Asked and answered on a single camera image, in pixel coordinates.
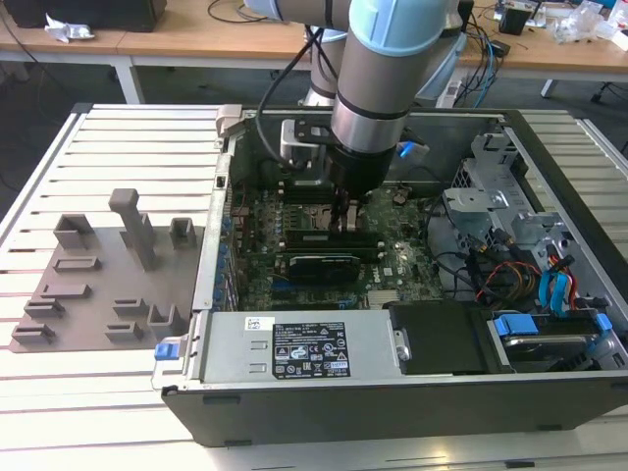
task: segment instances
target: blue cable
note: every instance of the blue cable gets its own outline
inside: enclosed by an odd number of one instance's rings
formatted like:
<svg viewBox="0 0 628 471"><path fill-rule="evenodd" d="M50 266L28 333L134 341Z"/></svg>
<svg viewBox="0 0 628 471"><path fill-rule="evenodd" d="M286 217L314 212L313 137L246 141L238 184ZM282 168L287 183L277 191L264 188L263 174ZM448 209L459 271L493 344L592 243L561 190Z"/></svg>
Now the blue cable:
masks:
<svg viewBox="0 0 628 471"><path fill-rule="evenodd" d="M489 91L489 81L491 81L491 77L493 76L493 63L495 61L495 55L493 54L493 45L491 44L491 41L486 35L484 37L485 37L485 40L487 41L487 46L489 47L489 69L487 70L487 76L484 79L482 92L480 93L480 96L478 96L478 99L473 105L473 108L477 108L480 105L480 103L482 103L482 100L484 100L484 97L487 95L487 92Z"/></svg>

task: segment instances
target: gray plastic part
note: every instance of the gray plastic part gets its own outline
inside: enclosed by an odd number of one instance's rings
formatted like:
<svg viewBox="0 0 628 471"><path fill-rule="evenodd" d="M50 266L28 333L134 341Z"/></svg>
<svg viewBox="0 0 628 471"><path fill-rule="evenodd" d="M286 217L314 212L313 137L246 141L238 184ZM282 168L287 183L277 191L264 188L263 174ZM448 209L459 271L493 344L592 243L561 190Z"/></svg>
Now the gray plastic part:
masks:
<svg viewBox="0 0 628 471"><path fill-rule="evenodd" d="M190 218L174 218L170 224L170 240L173 248L196 246L196 232Z"/></svg>
<svg viewBox="0 0 628 471"><path fill-rule="evenodd" d="M159 341L147 326L148 308L155 304L166 314L172 304L177 305L183 322L183 332L189 323L196 270L200 257L204 228L196 227L196 245L173 249L170 227L154 228L155 269L144 272L134 250L127 250L120 237L120 228L95 228L93 234L84 235L90 248L81 251L65 250L58 245L48 268L44 271L32 301L42 301L39 295L46 286L84 286L91 288L89 297L57 299L65 308L63 317L51 316L46 325L54 331L51 343L18 343L9 348L17 353L33 351L78 351L109 349L150 349ZM57 272L53 267L59 259L71 256L96 257L99 270L84 272ZM143 300L146 308L125 312L120 317L114 309L116 300ZM111 342L105 335L108 325L136 322L143 330L140 340ZM21 327L30 327L32 321L25 315Z"/></svg>
<svg viewBox="0 0 628 471"><path fill-rule="evenodd" d="M24 306L24 312L32 319L61 318L65 309L56 299L31 299Z"/></svg>
<svg viewBox="0 0 628 471"><path fill-rule="evenodd" d="M18 326L13 330L13 340L23 345L49 345L55 333L45 324Z"/></svg>
<svg viewBox="0 0 628 471"><path fill-rule="evenodd" d="M100 268L98 257L59 258L52 266L57 272L89 272Z"/></svg>
<svg viewBox="0 0 628 471"><path fill-rule="evenodd" d="M222 105L216 113L218 137L226 137L229 128L242 121L242 105Z"/></svg>
<svg viewBox="0 0 628 471"><path fill-rule="evenodd" d="M149 236L150 243L155 244L155 232L153 231L153 225L150 223L150 219L146 213L139 213L141 217L141 224L146 229L146 233ZM129 233L125 230L120 231L120 236L122 237L123 242L127 246L127 248L133 248L133 244L131 242L131 238L129 237Z"/></svg>
<svg viewBox="0 0 628 471"><path fill-rule="evenodd" d="M182 335L184 322L175 304L170 306L167 318L162 316L157 306L153 304L150 306L150 313L148 314L148 327L153 332L153 335L158 340L161 340L164 337Z"/></svg>
<svg viewBox="0 0 628 471"><path fill-rule="evenodd" d="M87 248L84 236L92 234L93 228L83 214L64 214L52 232L66 250Z"/></svg>
<svg viewBox="0 0 628 471"><path fill-rule="evenodd" d="M148 272L155 266L155 252L150 232L144 227L142 217L137 212L138 199L139 195L134 188L116 188L109 199L109 207L122 218L127 230L127 241L131 242L141 266Z"/></svg>
<svg viewBox="0 0 628 471"><path fill-rule="evenodd" d="M39 292L39 297L53 299L85 298L91 293L88 285L46 285Z"/></svg>
<svg viewBox="0 0 628 471"><path fill-rule="evenodd" d="M136 322L125 322L109 324L105 336L110 341L138 341L144 336L144 332Z"/></svg>
<svg viewBox="0 0 628 471"><path fill-rule="evenodd" d="M145 316L148 314L148 304L140 299L114 299L114 311L118 317Z"/></svg>

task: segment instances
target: warning label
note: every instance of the warning label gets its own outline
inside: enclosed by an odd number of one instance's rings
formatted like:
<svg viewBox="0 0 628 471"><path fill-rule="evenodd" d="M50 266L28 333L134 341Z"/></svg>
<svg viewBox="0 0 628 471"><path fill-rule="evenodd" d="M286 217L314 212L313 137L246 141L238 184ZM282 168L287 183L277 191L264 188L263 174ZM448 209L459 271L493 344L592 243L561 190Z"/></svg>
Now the warning label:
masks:
<svg viewBox="0 0 628 471"><path fill-rule="evenodd" d="M278 380L351 376L344 322L275 324L273 352Z"/></svg>

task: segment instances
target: metal table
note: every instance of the metal table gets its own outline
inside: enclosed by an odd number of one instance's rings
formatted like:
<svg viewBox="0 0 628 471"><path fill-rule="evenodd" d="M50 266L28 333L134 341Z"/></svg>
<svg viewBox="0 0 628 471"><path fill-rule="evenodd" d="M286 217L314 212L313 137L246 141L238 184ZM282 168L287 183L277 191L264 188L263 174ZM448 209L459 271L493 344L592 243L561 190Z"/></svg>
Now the metal table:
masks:
<svg viewBox="0 0 628 471"><path fill-rule="evenodd" d="M180 214L204 225L218 152L216 109L97 105L70 116L0 225L0 345L24 315L57 244L52 229L62 212L85 212L94 227L119 226L106 212L109 193L135 187L154 226ZM588 122L554 112L526 117L626 253L628 213L619 201L626 202L628 183L616 151ZM591 162L584 174L580 162ZM628 463L627 407L570 432L207 449L152 390L152 355L0 349L2 468L503 469L526 460L600 471Z"/></svg>

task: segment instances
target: floor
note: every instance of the floor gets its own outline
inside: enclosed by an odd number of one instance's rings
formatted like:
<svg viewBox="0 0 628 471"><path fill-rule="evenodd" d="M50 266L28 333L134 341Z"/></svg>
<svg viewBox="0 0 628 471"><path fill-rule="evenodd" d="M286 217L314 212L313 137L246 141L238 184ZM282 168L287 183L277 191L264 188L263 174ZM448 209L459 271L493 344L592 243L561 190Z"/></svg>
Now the floor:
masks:
<svg viewBox="0 0 628 471"><path fill-rule="evenodd" d="M30 69L27 82L8 80L0 86L0 219L75 101L124 103L122 91L107 67L47 67L67 94L36 66ZM269 71L147 67L139 74L147 103L255 104L271 82ZM273 103L294 104L308 86L308 74L294 72L281 85ZM498 79L482 107L567 110L576 118L592 120L617 148L624 146L628 138L628 93L622 98L606 92L602 102L596 104L590 98L599 83L563 81L551 99L541 97L542 86L541 80Z"/></svg>

